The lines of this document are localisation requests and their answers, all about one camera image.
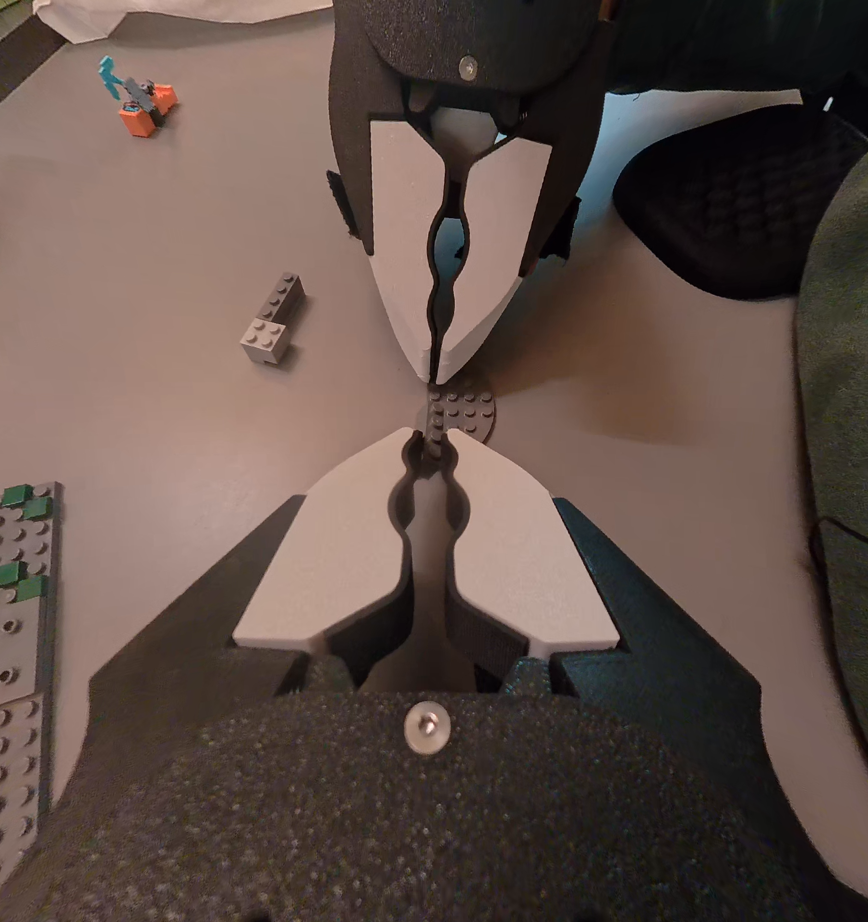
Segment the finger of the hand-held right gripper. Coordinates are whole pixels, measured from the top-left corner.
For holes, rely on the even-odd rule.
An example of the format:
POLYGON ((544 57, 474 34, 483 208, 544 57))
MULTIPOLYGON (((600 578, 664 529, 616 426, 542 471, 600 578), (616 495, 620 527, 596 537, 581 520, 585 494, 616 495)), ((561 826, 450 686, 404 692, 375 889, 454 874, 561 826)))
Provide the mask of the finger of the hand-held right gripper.
POLYGON ((371 121, 371 269, 395 338, 424 383, 434 340, 433 241, 447 181, 440 152, 411 123, 371 121))
POLYGON ((507 137, 475 159, 463 187, 466 251, 452 285, 453 314, 440 341, 436 382, 462 370, 521 283, 550 145, 507 137))

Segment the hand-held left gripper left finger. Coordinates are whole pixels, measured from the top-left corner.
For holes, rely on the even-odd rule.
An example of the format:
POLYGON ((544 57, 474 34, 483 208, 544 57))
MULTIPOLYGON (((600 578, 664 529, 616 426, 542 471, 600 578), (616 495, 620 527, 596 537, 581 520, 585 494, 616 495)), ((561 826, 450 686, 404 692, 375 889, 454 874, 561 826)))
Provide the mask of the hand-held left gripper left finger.
POLYGON ((236 646, 343 661, 361 686, 414 625, 407 526, 423 437, 396 430, 317 481, 233 630, 236 646))

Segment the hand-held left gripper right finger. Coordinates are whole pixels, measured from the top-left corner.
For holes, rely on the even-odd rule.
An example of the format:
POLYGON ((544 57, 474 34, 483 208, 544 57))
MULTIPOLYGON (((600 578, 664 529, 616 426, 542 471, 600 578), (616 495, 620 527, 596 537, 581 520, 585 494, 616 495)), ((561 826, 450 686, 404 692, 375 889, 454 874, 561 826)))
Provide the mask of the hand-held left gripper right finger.
POLYGON ((451 644, 494 681, 526 657, 616 649, 620 632, 550 491, 463 431, 446 442, 451 644))

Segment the dark grey round studded plate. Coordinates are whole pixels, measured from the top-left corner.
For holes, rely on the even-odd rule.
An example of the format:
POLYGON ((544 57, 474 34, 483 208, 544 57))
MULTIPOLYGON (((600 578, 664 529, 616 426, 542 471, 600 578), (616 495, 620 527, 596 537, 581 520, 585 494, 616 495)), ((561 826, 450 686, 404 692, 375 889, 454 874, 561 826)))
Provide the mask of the dark grey round studded plate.
POLYGON ((487 443, 496 421, 497 400, 485 376, 460 372, 442 385, 429 384, 427 403, 431 395, 448 409, 450 422, 445 432, 458 430, 487 443))

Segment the dark grey long toy brick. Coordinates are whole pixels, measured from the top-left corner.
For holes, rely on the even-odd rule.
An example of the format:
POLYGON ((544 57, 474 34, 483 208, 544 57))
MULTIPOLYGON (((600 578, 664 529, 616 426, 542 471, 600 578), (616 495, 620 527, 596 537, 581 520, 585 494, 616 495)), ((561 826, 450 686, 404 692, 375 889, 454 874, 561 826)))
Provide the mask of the dark grey long toy brick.
POLYGON ((272 287, 256 318, 285 326, 289 323, 305 297, 299 274, 286 272, 272 287))

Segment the light grey square toy brick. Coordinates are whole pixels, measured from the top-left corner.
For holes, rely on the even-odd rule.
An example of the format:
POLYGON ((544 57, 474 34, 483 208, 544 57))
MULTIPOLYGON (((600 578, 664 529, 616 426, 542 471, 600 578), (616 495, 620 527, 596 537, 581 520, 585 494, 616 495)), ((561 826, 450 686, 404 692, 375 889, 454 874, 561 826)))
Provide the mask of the light grey square toy brick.
POLYGON ((290 339, 288 326, 255 317, 241 337, 240 345, 254 363, 278 367, 288 350, 290 339))

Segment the black office chair seat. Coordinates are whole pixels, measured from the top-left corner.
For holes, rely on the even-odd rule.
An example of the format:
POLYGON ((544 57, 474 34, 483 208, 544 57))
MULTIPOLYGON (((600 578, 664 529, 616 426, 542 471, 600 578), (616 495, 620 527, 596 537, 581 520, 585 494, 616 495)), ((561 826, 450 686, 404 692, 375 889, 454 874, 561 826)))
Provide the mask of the black office chair seat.
POLYGON ((719 297, 796 295, 812 239, 868 138, 802 104, 751 109, 665 137, 615 182, 624 224, 671 271, 719 297))

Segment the white cloth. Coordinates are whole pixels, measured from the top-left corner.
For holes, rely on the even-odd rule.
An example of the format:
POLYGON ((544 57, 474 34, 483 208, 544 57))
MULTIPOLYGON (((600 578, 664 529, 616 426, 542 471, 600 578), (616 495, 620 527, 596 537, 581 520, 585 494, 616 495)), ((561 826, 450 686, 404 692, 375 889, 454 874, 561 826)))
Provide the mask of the white cloth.
POLYGON ((332 8, 332 1, 33 1, 32 12, 73 44, 108 38, 126 17, 257 25, 332 8))

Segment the orange and grey brick model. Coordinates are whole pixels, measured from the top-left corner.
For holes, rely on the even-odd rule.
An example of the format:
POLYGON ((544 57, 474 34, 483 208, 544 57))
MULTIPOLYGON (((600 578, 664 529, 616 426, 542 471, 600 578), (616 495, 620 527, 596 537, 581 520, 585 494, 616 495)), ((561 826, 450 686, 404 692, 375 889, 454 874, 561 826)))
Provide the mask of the orange and grey brick model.
POLYGON ((128 77, 121 87, 127 99, 121 103, 119 115, 129 134, 134 137, 151 138, 179 103, 174 87, 168 84, 150 80, 139 83, 128 77))

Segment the grey studded baseplate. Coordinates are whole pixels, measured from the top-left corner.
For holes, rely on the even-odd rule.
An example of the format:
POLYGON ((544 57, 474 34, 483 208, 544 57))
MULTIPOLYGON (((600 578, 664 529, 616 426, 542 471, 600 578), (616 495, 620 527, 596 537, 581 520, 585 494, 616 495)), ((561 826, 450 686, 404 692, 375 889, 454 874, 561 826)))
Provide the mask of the grey studded baseplate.
POLYGON ((52 517, 25 521, 22 506, 0 508, 0 565, 23 559, 27 577, 50 580, 47 596, 22 603, 14 601, 15 586, 0 589, 0 885, 33 844, 50 804, 62 486, 33 487, 34 496, 53 497, 52 517))

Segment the person's green clothing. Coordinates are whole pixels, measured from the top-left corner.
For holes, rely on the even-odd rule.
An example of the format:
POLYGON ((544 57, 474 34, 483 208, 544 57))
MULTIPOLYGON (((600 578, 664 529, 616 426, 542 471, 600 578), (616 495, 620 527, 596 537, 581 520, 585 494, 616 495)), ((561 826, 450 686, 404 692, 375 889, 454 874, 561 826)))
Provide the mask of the person's green clothing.
POLYGON ((868 752, 868 152, 811 243, 796 364, 834 654, 868 752))

